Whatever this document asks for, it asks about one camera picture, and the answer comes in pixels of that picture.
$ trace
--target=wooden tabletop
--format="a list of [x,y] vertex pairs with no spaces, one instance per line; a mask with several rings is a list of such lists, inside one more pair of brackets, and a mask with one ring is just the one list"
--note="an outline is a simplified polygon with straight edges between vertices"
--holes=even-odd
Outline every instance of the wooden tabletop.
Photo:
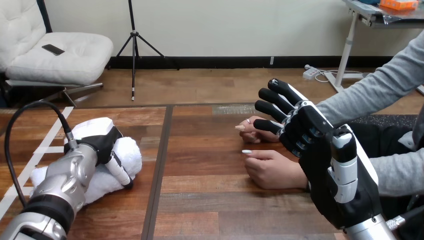
[[[12,113],[0,111],[3,131]],[[246,104],[72,109],[67,118],[71,127],[89,119],[111,118],[124,136],[136,140],[143,164],[133,189],[108,194],[78,212],[68,239],[344,239],[307,193],[264,190],[249,179],[242,149],[274,149],[296,160],[279,143],[242,142],[234,126],[258,114]],[[56,120],[53,111],[37,109],[25,112],[15,123],[10,150],[18,175]],[[63,137],[60,129],[49,146],[62,146]],[[3,144],[4,134],[0,137],[2,202],[13,185]],[[62,155],[44,153],[37,167]],[[23,187],[31,186],[28,180]],[[0,232],[20,210],[16,197],[0,221]]]

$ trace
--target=silver robotic arm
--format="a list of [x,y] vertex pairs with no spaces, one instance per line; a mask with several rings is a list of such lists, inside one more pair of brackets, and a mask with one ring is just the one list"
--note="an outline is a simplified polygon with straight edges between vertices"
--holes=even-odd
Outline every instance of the silver robotic arm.
[[273,132],[300,158],[319,212],[351,240],[394,240],[381,215],[377,173],[352,129],[335,129],[311,101],[278,79],[259,97],[264,101],[256,102],[256,110],[278,122],[257,119],[255,128]]
[[85,204],[84,194],[98,164],[104,164],[125,188],[131,188],[133,180],[112,151],[121,137],[106,117],[80,123],[66,132],[65,155],[48,166],[45,179],[0,240],[66,240]]

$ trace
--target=gray sweater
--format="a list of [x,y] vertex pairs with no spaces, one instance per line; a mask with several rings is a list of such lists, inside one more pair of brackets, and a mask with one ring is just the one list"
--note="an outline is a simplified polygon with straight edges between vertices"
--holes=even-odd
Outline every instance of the gray sweater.
[[[344,124],[392,105],[422,84],[424,31],[389,63],[317,107],[333,125]],[[413,152],[370,159],[378,175],[381,196],[424,194],[424,147],[415,148],[423,134],[424,106],[413,131],[399,140]]]

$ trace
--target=smartphone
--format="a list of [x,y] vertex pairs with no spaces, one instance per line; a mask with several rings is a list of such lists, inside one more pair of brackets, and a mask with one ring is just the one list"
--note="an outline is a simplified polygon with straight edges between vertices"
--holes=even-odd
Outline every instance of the smartphone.
[[50,53],[52,53],[56,56],[59,56],[59,55],[61,55],[65,52],[64,50],[57,48],[57,47],[55,47],[51,44],[44,45],[44,46],[42,46],[42,48],[49,51]]

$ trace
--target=long white fingernail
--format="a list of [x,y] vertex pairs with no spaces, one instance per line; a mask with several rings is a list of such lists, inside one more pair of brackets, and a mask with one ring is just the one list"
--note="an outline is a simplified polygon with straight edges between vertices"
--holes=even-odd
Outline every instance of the long white fingernail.
[[243,132],[246,127],[243,126],[243,125],[238,125],[238,126],[235,126],[234,128],[237,129],[237,130],[239,130],[240,132]]

